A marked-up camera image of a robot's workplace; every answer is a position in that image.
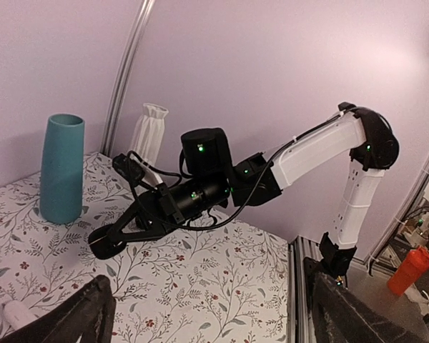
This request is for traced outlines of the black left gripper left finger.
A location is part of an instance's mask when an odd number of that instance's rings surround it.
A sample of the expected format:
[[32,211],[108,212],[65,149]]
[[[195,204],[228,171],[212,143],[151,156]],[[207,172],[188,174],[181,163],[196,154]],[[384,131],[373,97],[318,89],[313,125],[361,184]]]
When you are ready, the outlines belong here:
[[98,275],[58,307],[0,342],[111,342],[116,305],[109,278]]

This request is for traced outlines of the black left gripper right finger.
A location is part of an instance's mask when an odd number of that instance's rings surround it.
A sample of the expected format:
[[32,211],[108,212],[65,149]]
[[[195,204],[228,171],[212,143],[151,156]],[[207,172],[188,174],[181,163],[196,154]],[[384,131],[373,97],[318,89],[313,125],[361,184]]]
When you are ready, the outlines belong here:
[[329,275],[312,277],[312,318],[317,342],[423,342],[377,314]]

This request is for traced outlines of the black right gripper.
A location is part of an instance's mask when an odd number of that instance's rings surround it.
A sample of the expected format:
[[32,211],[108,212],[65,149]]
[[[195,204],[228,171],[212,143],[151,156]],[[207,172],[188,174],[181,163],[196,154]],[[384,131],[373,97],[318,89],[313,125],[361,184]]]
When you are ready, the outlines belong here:
[[[141,229],[125,232],[128,224],[135,222],[141,208],[153,221],[145,219],[141,222]],[[156,241],[171,234],[175,230],[174,227],[182,227],[183,223],[184,216],[169,187],[157,185],[154,191],[146,191],[138,196],[138,201],[132,202],[108,230],[107,238],[112,244]]]

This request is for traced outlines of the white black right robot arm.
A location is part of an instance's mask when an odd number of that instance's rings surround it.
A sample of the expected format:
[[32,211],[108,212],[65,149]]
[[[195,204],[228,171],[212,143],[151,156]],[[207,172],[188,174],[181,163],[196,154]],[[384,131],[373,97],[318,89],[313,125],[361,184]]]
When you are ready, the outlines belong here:
[[269,157],[257,153],[233,164],[220,128],[189,131],[181,143],[179,181],[172,187],[163,183],[147,187],[114,224],[93,232],[89,244],[96,257],[108,259],[130,242],[158,240],[175,229],[187,229],[189,221],[216,205],[233,203],[238,209],[262,205],[314,168],[347,152],[350,176],[337,217],[322,236],[322,260],[317,263],[319,271],[343,277],[375,190],[400,150],[381,114],[347,102],[339,105],[336,115]]

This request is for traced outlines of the white ribbed vase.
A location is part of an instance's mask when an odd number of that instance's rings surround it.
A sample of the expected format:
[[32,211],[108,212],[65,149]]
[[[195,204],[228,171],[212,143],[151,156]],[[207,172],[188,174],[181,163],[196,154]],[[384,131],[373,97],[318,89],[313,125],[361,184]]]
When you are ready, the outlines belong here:
[[156,104],[144,103],[137,120],[129,149],[138,153],[147,163],[155,165],[165,131],[169,110]]

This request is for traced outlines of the red bottle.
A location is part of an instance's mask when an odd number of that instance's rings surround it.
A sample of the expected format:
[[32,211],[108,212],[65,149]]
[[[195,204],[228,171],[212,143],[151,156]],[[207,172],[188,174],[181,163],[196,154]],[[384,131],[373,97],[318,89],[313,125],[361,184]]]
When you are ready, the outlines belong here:
[[429,251],[419,246],[408,252],[394,275],[387,282],[388,289],[401,296],[429,269]]

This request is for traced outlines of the teal tall vase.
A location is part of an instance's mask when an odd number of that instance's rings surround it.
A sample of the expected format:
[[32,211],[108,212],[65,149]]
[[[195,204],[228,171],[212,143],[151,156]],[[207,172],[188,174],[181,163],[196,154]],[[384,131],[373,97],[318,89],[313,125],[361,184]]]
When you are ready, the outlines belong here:
[[73,114],[48,118],[41,159],[41,216],[66,224],[82,212],[85,121]]

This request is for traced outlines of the aluminium front rail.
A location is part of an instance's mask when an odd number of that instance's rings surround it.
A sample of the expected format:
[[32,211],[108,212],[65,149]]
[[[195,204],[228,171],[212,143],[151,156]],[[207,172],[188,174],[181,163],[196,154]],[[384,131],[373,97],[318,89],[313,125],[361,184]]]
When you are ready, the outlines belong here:
[[322,259],[319,244],[304,237],[288,245],[287,341],[316,342],[312,313],[307,308],[305,260],[314,264]]

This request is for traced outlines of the right aluminium frame post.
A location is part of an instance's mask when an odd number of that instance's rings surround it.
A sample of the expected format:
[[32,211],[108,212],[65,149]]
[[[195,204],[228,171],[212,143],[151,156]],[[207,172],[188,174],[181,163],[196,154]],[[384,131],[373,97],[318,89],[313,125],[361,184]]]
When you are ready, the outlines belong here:
[[114,139],[127,92],[129,78],[132,72],[135,55],[142,37],[144,36],[155,3],[155,0],[141,1],[136,14],[134,15],[132,27],[129,31],[129,36],[122,53],[121,62],[119,64],[112,95],[109,101],[109,108],[107,111],[107,117],[100,146],[100,152],[107,156],[111,154],[114,147]]

